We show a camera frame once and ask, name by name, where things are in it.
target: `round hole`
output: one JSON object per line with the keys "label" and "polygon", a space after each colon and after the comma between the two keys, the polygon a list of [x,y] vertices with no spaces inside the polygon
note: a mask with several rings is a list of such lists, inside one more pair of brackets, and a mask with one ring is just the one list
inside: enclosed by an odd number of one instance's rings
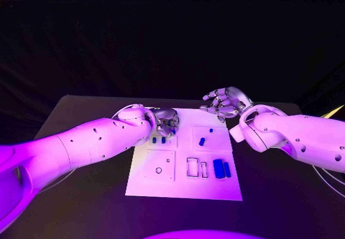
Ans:
{"label": "round hole", "polygon": [[342,156],[338,154],[336,157],[335,157],[335,159],[336,159],[336,162],[339,162],[341,159],[342,159]]}

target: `blue block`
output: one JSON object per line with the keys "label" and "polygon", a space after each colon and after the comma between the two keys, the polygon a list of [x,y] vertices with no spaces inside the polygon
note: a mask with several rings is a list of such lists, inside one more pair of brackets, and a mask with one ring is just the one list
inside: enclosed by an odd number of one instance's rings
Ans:
{"label": "blue block", "polygon": [[231,177],[231,173],[230,173],[228,163],[224,163],[224,169],[225,169],[225,175],[230,178]]}
{"label": "blue block", "polygon": [[204,146],[204,143],[205,143],[205,138],[201,138],[199,139],[199,146]]}
{"label": "blue block", "polygon": [[215,178],[225,178],[224,165],[221,159],[214,160]]}

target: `robotic hand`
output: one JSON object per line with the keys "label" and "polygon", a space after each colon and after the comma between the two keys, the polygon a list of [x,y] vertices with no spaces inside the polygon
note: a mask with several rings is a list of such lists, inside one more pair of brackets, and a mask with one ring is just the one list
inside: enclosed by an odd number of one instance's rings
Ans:
{"label": "robotic hand", "polygon": [[230,130],[237,142],[245,140],[258,152],[282,149],[296,160],[336,172],[345,172],[345,122],[306,115],[287,116],[277,108],[254,105],[245,94],[228,87],[212,91],[211,106],[199,109],[221,122],[240,115]]}
{"label": "robotic hand", "polygon": [[84,123],[39,140],[0,146],[0,233],[42,188],[65,173],[143,144],[154,129],[178,131],[178,112],[134,104],[111,117]]}

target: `white board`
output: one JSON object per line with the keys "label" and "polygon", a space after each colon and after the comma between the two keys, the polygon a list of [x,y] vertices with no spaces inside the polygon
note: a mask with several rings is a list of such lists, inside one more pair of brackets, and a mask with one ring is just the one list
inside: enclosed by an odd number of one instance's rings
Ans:
{"label": "white board", "polygon": [[[175,110],[179,116],[179,130],[175,137],[166,138],[166,143],[162,144],[162,136],[154,132],[149,141],[134,149],[126,195],[243,201],[225,123],[219,122],[215,115],[198,109],[175,108]],[[205,144],[199,146],[198,141],[204,135]],[[173,164],[169,164],[170,162],[165,160],[169,159],[172,152],[175,159]],[[188,158],[198,159],[198,177],[188,177]],[[215,178],[212,166],[215,159],[228,162],[230,178]],[[173,180],[170,179],[172,165],[175,166]],[[143,177],[147,174],[150,174],[149,180]]]}

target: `table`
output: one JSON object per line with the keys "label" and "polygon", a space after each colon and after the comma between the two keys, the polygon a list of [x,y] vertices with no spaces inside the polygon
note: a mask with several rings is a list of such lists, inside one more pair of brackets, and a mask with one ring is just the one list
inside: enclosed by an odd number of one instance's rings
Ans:
{"label": "table", "polygon": [[[128,104],[192,108],[204,101],[108,97],[62,97],[36,135],[59,133],[87,121],[111,117]],[[274,106],[300,114],[286,103]],[[227,119],[228,128],[238,117]],[[345,199],[331,190],[312,166],[279,149],[258,153],[231,138],[243,202],[126,196],[134,148],[78,168],[29,204],[1,238],[139,239],[163,232],[209,229],[269,239],[345,238]]]}

